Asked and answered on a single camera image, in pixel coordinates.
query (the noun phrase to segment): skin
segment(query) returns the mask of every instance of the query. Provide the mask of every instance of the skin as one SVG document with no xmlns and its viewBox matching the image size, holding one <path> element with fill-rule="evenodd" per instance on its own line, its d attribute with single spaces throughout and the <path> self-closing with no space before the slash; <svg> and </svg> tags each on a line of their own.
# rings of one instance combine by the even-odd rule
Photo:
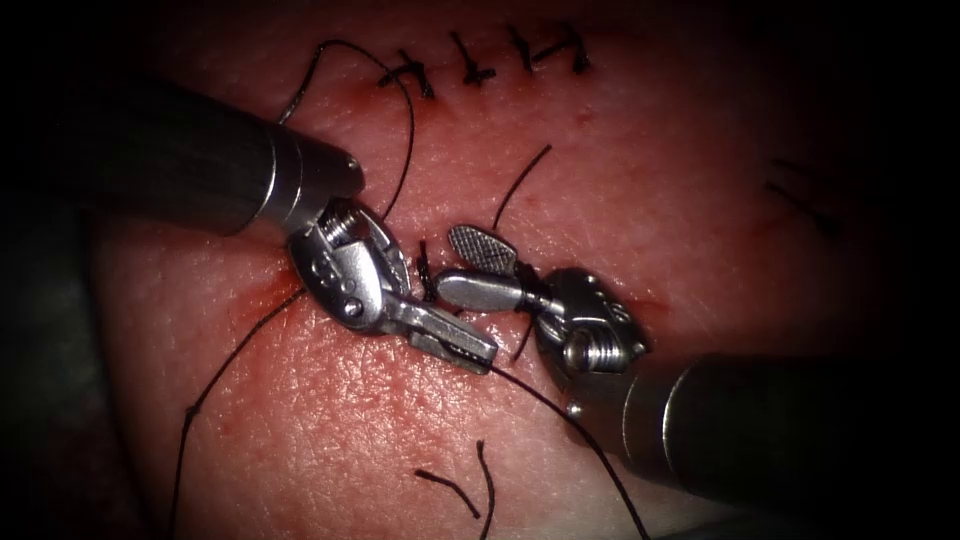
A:
<svg viewBox="0 0 960 540">
<path fill-rule="evenodd" d="M 786 31 L 751 40 L 745 29 L 757 14 L 744 9 L 334 4 L 149 12 L 131 56 L 275 118 L 317 42 L 342 37 L 390 65 L 404 48 L 427 66 L 437 94 L 419 99 L 414 79 L 404 79 L 417 132 L 387 223 L 407 257 L 426 239 L 434 269 L 455 264 L 447 229 L 489 226 L 516 175 L 550 143 L 500 233 L 541 275 L 580 265 L 602 276 L 661 358 L 870 353 L 878 345 L 869 338 L 893 333 L 899 281 L 881 263 L 895 230 L 869 196 L 877 162 L 860 129 L 864 89 L 834 69 L 842 51 L 807 32 L 804 9 L 778 15 Z M 581 33 L 592 67 L 574 75 L 568 50 L 531 76 L 504 25 L 536 52 L 563 37 L 557 20 Z M 449 30 L 497 77 L 480 89 L 463 85 Z M 355 53 L 331 49 L 288 122 L 354 154 L 368 185 L 359 198 L 378 211 L 396 187 L 408 135 L 399 92 L 377 88 L 380 76 Z M 773 157 L 838 180 L 811 182 L 771 166 Z M 843 236 L 824 237 L 764 189 L 767 180 L 838 217 Z M 285 253 L 267 246 L 119 218 L 100 221 L 97 234 L 94 280 L 122 432 L 163 522 L 184 409 L 299 283 Z M 498 342 L 498 365 L 559 397 L 532 343 L 508 363 L 526 316 L 466 320 Z M 302 298 L 253 339 L 195 421 L 177 532 L 471 538 L 481 522 L 412 472 L 455 480 L 485 512 L 478 439 L 497 490 L 491 538 L 635 536 L 597 459 L 532 398 L 400 338 L 351 334 Z M 654 535 L 730 512 L 623 475 Z"/>
</svg>

